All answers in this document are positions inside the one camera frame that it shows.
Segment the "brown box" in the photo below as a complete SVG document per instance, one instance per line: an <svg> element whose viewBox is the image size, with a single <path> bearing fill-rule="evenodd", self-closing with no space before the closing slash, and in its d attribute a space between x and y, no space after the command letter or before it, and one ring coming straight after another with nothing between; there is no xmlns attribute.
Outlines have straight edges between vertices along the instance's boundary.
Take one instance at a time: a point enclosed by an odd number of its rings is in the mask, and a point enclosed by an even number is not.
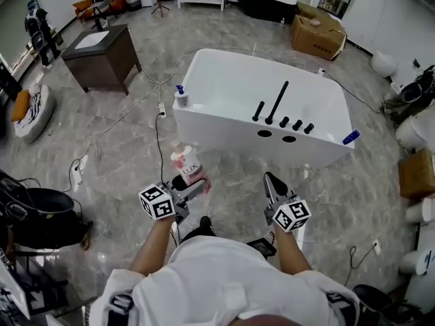
<svg viewBox="0 0 435 326"><path fill-rule="evenodd" d="M329 16L316 18L319 26L310 24L310 19L296 15L290 29L292 46L296 51L335 60L345 47L346 32L340 23Z"/></svg>
<svg viewBox="0 0 435 326"><path fill-rule="evenodd" d="M435 174L432 152L421 149L399 162L400 195L420 199L435 192Z"/></svg>
<svg viewBox="0 0 435 326"><path fill-rule="evenodd" d="M329 17L329 14L326 13L325 11L322 11L319 8L310 6L310 5L306 5L304 3L298 2L297 3L298 9L296 10L296 14L298 14L299 16L302 17L307 17L307 18L318 18L318 17Z"/></svg>

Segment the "brown desk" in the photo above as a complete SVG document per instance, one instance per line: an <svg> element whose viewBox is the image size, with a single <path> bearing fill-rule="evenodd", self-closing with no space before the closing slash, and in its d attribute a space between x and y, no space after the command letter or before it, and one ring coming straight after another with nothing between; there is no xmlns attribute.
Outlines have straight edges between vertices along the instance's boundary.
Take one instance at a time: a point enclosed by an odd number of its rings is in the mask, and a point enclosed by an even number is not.
<svg viewBox="0 0 435 326"><path fill-rule="evenodd" d="M109 34L98 44L76 50L83 38L97 32L81 33L64 52L62 59L85 92L89 88L104 88L122 90L128 95L125 78L135 65L139 72L142 71L128 27L116 25L104 28L104 31L109 31Z"/></svg>

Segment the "white sofa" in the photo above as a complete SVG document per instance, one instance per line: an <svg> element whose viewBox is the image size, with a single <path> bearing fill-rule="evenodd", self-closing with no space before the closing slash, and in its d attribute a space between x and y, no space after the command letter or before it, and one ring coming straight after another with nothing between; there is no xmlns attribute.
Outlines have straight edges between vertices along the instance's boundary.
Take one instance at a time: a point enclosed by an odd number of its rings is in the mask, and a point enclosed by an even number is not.
<svg viewBox="0 0 435 326"><path fill-rule="evenodd" d="M14 123L15 135L27 144L32 143L41 135L56 104L56 98L45 84L41 89L34 84L29 88L29 92L31 102L26 117Z"/></svg>

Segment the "gray marble floor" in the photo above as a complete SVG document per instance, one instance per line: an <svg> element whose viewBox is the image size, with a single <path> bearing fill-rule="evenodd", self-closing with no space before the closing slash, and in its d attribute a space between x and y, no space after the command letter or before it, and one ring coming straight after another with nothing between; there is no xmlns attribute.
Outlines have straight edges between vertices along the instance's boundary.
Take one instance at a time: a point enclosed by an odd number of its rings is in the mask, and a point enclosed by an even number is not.
<svg viewBox="0 0 435 326"><path fill-rule="evenodd" d="M174 3L167 5L171 11L164 18L151 16L151 9L145 8L115 21L128 24L141 64L158 81L170 76L189 50L225 46L246 48L248 54L264 58L269 56L260 52L268 52L310 71L322 67L374 108L388 92L388 82L370 68L369 57L349 44L336 61L328 62L294 51L287 26L252 19L238 7L221 12L206 5L187 4L180 10ZM166 178L175 176L169 159L170 143L177 138L171 110L174 86L181 83L193 55L180 62L174 78L162 88L168 110L168 118L159 121ZM56 94L56 111L34 144L24 145L13 136L3 142L0 167L17 178L36 177L44 187L59 190L67 189L73 159L155 86L144 72L133 69L128 80L130 95L96 90L85 94L62 60L54 63L41 82ZM406 202L398 189L397 162L403 152L392 125L382 115L347 94L346 99L353 128L361 137L354 152L323 170L288 168L224 151L199 151L213 190L207 199L194 204L191 216L180 227L181 235L208 214L220 236L242 242L270 238L271 228L262 214L262 175L270 170L291 183L311 207L313 217L307 224L303 251L316 270L344 283L350 247L358 247L355 259L359 261L378 238L380 256L370 254L353 272L349 286L366 283L384 291L398 286L403 281L398 260L414 243L413 229L404 221ZM85 218L95 223L92 246L87 252L77 246L63 248L50 263L68 275L83 298L100 294L113 268L129 265L152 226L139 206L137 192L159 176L154 130L157 101L157 93L151 94L102 136L99 157L95 146L89 147L84 182L70 192L83 204ZM168 254L173 249L171 243Z"/></svg>

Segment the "black and white cube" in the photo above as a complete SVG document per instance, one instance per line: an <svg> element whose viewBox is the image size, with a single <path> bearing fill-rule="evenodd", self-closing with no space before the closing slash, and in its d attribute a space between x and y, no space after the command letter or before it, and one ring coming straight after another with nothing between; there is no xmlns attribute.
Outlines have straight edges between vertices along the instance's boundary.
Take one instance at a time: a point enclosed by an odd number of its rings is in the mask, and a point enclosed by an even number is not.
<svg viewBox="0 0 435 326"><path fill-rule="evenodd" d="M175 214L172 197L154 184L140 191L139 199L143 210L154 220Z"/></svg>
<svg viewBox="0 0 435 326"><path fill-rule="evenodd" d="M307 202L299 200L291 204L281 205L273 215L275 221L284 232L291 232L301 228L311 217Z"/></svg>

